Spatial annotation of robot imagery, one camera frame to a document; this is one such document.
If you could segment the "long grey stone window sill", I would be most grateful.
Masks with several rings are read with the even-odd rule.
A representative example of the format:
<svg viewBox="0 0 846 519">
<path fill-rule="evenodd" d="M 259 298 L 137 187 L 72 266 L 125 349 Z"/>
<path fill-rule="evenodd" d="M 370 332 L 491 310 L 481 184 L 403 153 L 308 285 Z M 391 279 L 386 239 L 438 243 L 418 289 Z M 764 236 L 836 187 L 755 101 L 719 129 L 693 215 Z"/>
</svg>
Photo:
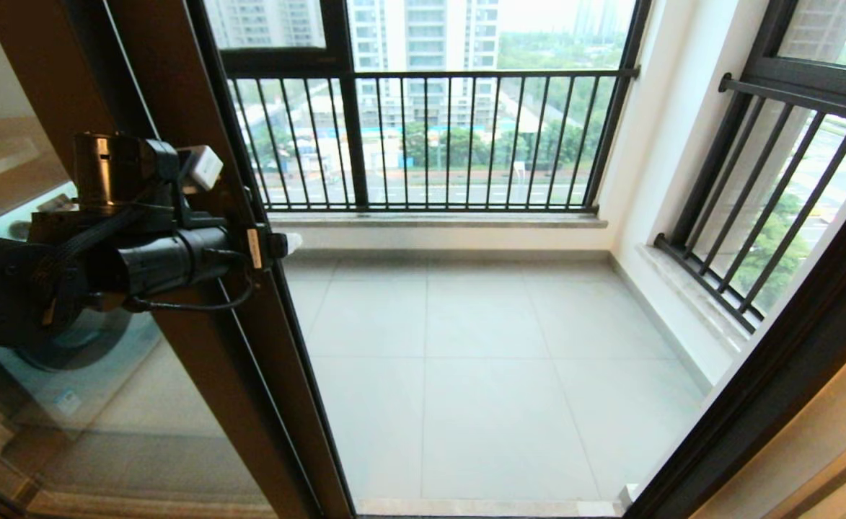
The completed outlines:
<svg viewBox="0 0 846 519">
<path fill-rule="evenodd" d="M 604 229 L 609 221 L 584 213 L 528 211 L 307 211 L 270 213 L 274 226 L 310 228 L 565 228 Z"/>
</svg>

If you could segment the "short grey stone window sill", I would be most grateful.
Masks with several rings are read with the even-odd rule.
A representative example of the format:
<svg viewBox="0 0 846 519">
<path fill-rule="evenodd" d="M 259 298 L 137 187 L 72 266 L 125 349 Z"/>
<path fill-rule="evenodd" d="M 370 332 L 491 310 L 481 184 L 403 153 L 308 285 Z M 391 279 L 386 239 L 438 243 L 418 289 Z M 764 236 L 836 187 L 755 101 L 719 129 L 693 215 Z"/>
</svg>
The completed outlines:
<svg viewBox="0 0 846 519">
<path fill-rule="evenodd" d="M 656 327 L 704 392 L 723 387 L 749 333 L 663 250 L 636 245 L 628 275 Z"/>
</svg>

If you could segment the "sliding glass door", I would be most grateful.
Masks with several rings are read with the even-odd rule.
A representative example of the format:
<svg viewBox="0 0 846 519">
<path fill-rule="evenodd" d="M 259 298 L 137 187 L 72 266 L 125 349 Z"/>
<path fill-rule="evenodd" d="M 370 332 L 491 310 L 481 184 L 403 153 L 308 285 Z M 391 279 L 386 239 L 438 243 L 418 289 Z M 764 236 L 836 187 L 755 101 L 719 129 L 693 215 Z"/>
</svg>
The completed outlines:
<svg viewBox="0 0 846 519">
<path fill-rule="evenodd" d="M 118 44 L 123 70 L 90 59 L 116 128 L 213 147 L 224 175 L 194 207 L 270 230 L 204 0 L 74 3 L 99 9 Z M 158 311 L 156 321 L 280 519 L 356 519 L 286 272 L 264 263 L 239 308 Z"/>
</svg>

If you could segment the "dark door frame with track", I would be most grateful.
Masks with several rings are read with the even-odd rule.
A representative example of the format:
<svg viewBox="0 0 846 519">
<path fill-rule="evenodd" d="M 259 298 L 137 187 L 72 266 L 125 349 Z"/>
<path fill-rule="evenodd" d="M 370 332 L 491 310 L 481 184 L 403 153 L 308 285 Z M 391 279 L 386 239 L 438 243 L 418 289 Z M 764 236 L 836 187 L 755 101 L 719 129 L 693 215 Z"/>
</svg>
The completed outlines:
<svg viewBox="0 0 846 519">
<path fill-rule="evenodd" d="M 753 353 L 622 519 L 691 519 L 846 364 L 846 218 Z"/>
</svg>

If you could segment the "brown framed fixed glass door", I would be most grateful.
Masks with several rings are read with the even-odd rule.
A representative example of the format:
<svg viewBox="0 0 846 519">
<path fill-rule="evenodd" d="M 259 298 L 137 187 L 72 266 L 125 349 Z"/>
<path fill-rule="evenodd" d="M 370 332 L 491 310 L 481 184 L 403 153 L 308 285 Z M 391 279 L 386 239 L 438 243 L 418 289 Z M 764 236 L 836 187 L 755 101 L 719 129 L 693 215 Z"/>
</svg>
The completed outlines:
<svg viewBox="0 0 846 519">
<path fill-rule="evenodd" d="M 74 1 L 0 0 L 1 46 L 73 185 L 79 133 L 169 143 L 155 131 L 116 128 L 90 59 L 123 70 L 118 44 L 107 39 L 99 9 Z M 224 170 L 211 191 L 186 196 L 192 209 L 219 216 L 193 198 L 217 190 Z M 73 210 L 76 195 L 59 211 Z M 158 311 L 127 312 L 151 316 L 162 344 L 86 430 L 24 427 L 0 443 L 0 516 L 280 519 L 173 351 Z"/>
</svg>

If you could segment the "grey front-load washing machine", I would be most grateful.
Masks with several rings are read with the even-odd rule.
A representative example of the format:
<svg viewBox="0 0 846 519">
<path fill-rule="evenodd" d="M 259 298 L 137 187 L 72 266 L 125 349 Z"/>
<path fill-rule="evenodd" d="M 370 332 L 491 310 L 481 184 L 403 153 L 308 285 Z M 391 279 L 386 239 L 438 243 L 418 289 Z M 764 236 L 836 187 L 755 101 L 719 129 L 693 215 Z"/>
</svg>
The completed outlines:
<svg viewBox="0 0 846 519">
<path fill-rule="evenodd" d="M 24 427 L 86 430 L 162 344 L 151 316 L 85 309 L 64 333 L 21 344 L 25 305 L 8 289 L 28 262 L 11 258 L 36 211 L 63 209 L 76 194 L 70 182 L 0 214 L 0 443 Z"/>
</svg>

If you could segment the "wide black window railing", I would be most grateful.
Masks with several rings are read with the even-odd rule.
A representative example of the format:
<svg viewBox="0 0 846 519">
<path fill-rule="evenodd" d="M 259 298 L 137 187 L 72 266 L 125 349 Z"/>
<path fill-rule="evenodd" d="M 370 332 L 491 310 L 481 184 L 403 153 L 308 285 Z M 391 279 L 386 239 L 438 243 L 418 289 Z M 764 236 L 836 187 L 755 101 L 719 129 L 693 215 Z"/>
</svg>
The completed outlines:
<svg viewBox="0 0 846 519">
<path fill-rule="evenodd" d="M 271 213 L 598 213 L 639 68 L 226 79 Z"/>
</svg>

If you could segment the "narrow black window railing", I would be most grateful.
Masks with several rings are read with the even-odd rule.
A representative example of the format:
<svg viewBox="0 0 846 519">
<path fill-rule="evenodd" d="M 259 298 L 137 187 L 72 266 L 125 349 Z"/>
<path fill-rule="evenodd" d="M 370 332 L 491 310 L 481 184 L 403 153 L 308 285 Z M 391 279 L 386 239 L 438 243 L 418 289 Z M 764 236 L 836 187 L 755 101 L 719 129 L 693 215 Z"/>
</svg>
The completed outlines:
<svg viewBox="0 0 846 519">
<path fill-rule="evenodd" d="M 728 98 L 674 228 L 657 246 L 755 332 L 846 214 L 846 95 L 726 74 Z"/>
</svg>

